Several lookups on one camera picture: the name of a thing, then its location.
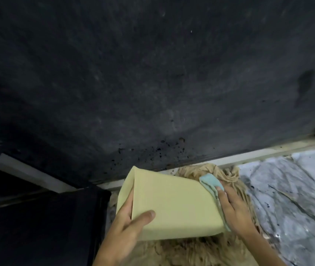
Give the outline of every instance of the cleaning cloth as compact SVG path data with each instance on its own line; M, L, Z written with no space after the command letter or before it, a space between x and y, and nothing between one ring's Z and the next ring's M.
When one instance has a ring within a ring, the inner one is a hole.
M224 187L223 187L222 183L220 183L220 181L214 175L212 175L211 173L207 173L206 175L201 176L199 178L199 182L213 196L214 201L217 204L217 207L219 209L219 212L221 213L221 216L222 216L222 219L223 219L223 222L224 222L224 226L225 226L226 230L230 232L231 230L228 227L228 225L226 224L224 212L223 212L222 206L221 206L219 198L218 198L218 191L215 188L215 187L220 187L222 190L224 190Z

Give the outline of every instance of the dirty cloth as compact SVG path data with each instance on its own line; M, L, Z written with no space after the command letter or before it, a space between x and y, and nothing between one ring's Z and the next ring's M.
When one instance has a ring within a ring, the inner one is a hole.
M250 197L246 194L246 186L239 179L238 167L221 170L214 164L206 163L181 167L176 175L199 181L207 173L235 189L248 205L253 223L262 234ZM232 232L225 232L209 237L140 241L122 265L257 266L257 263L241 239Z
M222 190L224 190L222 183L220 183L220 181L211 173L207 173L206 175L201 176L199 178L199 182L205 187L206 190L208 190L210 195L213 196L214 201L218 207L219 213L222 215L224 227L226 228L226 230L228 232L230 232L231 230L225 221L224 212L223 212L222 206L221 206L220 201L219 201L218 191L215 188L215 187L220 187Z

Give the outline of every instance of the gray marble tile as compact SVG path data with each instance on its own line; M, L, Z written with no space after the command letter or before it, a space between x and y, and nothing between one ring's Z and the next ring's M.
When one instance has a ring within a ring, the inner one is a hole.
M315 265L315 151L240 166L256 213L288 265Z

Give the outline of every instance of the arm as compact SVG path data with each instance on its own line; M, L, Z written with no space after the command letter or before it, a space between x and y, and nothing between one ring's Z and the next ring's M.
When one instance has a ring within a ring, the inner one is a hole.
M230 229L238 235L259 266L286 266L256 230L247 205L235 190L223 184L225 192L216 187L225 219Z
M93 266L118 266L133 250L142 228L155 218L154 211L147 211L132 220L133 192L116 214Z

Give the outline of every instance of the crumpled beige cloth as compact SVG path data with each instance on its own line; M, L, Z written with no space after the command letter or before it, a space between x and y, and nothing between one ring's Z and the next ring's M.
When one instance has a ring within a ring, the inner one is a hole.
M177 176L199 181L199 177L211 173L233 187L246 202L253 222L261 234L262 229L246 186L239 179L239 168L221 170L217 165L206 163L181 167ZM138 242L124 266L257 266L256 261L243 242L232 232L225 232L210 237L172 239L161 241Z

